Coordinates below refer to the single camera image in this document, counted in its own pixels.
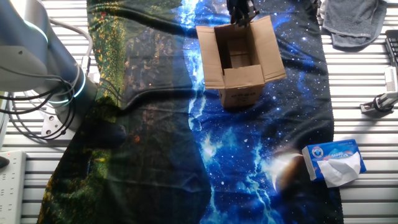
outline galaxy print fabric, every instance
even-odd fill
[[[343,223],[338,189],[310,182],[300,157],[278,163],[333,140],[315,11],[255,6],[256,19],[271,15],[287,78],[226,111],[205,90],[195,32],[228,23],[226,1],[88,1],[101,88],[39,223]]]

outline gray towel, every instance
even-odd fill
[[[382,0],[329,0],[323,28],[331,32],[334,47],[366,47],[380,34],[386,12]]]

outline tissue box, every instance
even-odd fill
[[[324,180],[318,161],[348,158],[356,152],[360,156],[361,169],[359,173],[362,174],[366,172],[365,164],[354,139],[309,145],[305,147],[302,152],[305,165],[307,166],[312,181]]]

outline cardboard box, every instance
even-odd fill
[[[247,27],[196,28],[206,89],[219,90],[224,108],[253,105],[265,83],[286,77],[269,16]]]

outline wire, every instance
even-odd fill
[[[91,38],[91,36],[88,33],[84,32],[83,30],[81,30],[80,28],[78,28],[76,26],[73,26],[73,25],[70,25],[70,24],[67,24],[67,23],[64,23],[64,22],[61,22],[61,21],[57,21],[57,20],[55,20],[53,18],[49,18],[49,20],[50,20],[50,22],[52,24],[55,24],[55,25],[58,25],[58,26],[62,26],[64,28],[66,28],[66,29],[70,29],[72,31],[75,31],[78,34],[81,34],[81,35],[85,36],[86,39],[88,40],[88,49],[87,49],[87,52],[86,52],[85,56],[90,56],[91,50],[93,50],[93,39]]]
[[[108,85],[110,85],[112,87],[112,89],[114,89],[115,93],[117,93],[120,98],[123,98],[122,95],[120,95],[119,91],[116,89],[116,87],[110,81],[107,81],[104,78],[99,78],[99,81],[100,82],[106,82]]]
[[[117,94],[115,94],[112,90],[110,90],[109,88],[106,88],[106,87],[104,87],[104,86],[99,86],[98,88],[104,89],[104,90],[106,90],[106,91],[112,93],[112,95],[115,96],[116,99],[117,99],[118,101],[120,101],[121,103],[125,103],[125,102],[126,102],[124,99],[120,99],[120,97],[119,97]]]
[[[60,81],[60,82],[62,82],[62,83],[66,83],[67,85],[70,86],[70,88],[72,88],[72,85],[71,85],[70,83],[66,82],[66,81],[63,80],[61,77],[58,77],[58,76],[56,76],[56,75],[36,75],[36,74],[30,74],[30,73],[24,73],[24,72],[15,72],[15,71],[12,71],[12,70],[10,70],[10,69],[8,69],[8,68],[5,68],[5,67],[3,67],[3,66],[1,66],[1,65],[0,65],[0,68],[3,69],[3,70],[5,70],[5,71],[7,71],[7,72],[11,72],[11,73],[15,73],[15,74],[23,75],[23,76],[27,76],[27,77],[32,77],[32,78],[46,78],[46,79],[54,78],[54,79],[56,79],[56,80],[58,80],[58,81]],[[3,99],[3,100],[16,100],[16,101],[35,100],[35,99],[38,99],[38,98],[41,98],[41,97],[43,97],[43,96],[47,96],[48,94],[53,93],[54,89],[49,90],[49,91],[46,91],[45,93],[39,94],[39,95],[37,95],[37,96],[31,96],[31,97],[26,97],[26,98],[23,98],[23,97],[21,97],[21,98],[10,98],[10,97],[5,97],[5,96],[0,96],[0,99]]]
[[[376,100],[377,100],[378,98],[380,98],[382,95],[383,95],[383,94],[377,95],[377,96],[373,99],[373,108],[374,108],[376,111],[382,112],[382,113],[390,112],[392,109],[394,109],[394,105],[389,106],[388,108],[380,108],[380,107],[377,105]]]
[[[44,104],[46,104],[46,103],[51,99],[51,97],[52,97],[53,95],[54,95],[54,93],[49,94],[49,96],[43,101],[43,103],[41,103],[39,106],[36,106],[35,108],[29,109],[29,110],[24,110],[24,111],[18,112],[18,111],[9,111],[9,110],[2,110],[2,109],[0,109],[0,112],[6,113],[6,114],[21,115],[21,114],[27,114],[27,113],[30,113],[30,112],[33,112],[33,111],[37,111],[37,110],[39,110],[41,107],[43,107]]]
[[[31,103],[33,106],[37,107],[37,105],[36,105],[32,100],[29,100],[29,103]],[[57,115],[56,113],[51,113],[51,112],[48,112],[48,111],[43,110],[43,109],[39,109],[39,111],[41,111],[41,112],[43,112],[43,113],[46,113],[46,114],[49,114],[49,115]]]
[[[14,111],[17,111],[17,108],[16,108],[16,106],[15,106],[15,102],[12,101],[11,103],[12,103],[12,106],[13,106]],[[47,136],[38,136],[38,135],[34,134],[34,133],[23,123],[23,121],[21,120],[21,118],[19,117],[18,114],[16,115],[16,116],[17,116],[17,119],[18,119],[18,122],[20,122],[20,124],[26,129],[26,131],[27,131],[28,133],[23,132],[23,130],[21,130],[21,129],[17,126],[17,124],[15,123],[14,119],[12,118],[12,116],[10,117],[10,120],[11,120],[12,124],[15,126],[15,128],[16,128],[21,134],[23,134],[24,136],[26,136],[26,137],[28,137],[28,138],[31,138],[31,139],[41,139],[41,140],[46,140],[46,141],[54,140],[54,139],[59,138],[61,135],[65,134],[65,131],[70,127],[70,125],[71,125],[71,123],[72,123],[72,121],[73,121],[73,119],[74,119],[74,117],[75,117],[75,114],[76,114],[76,102],[75,102],[75,101],[73,101],[72,106],[73,106],[73,112],[72,112],[72,107],[70,106],[70,107],[69,107],[69,110],[68,110],[67,117],[66,117],[66,119],[65,119],[65,123],[63,123],[63,124],[61,125],[61,127],[58,128],[54,133],[49,134],[49,135],[47,135]],[[60,131],[61,131],[61,133],[60,133],[59,135],[57,135],[57,136],[55,136],[55,137],[53,137],[53,138],[49,138],[49,137],[54,136],[55,134],[57,134],[57,133],[60,132]]]

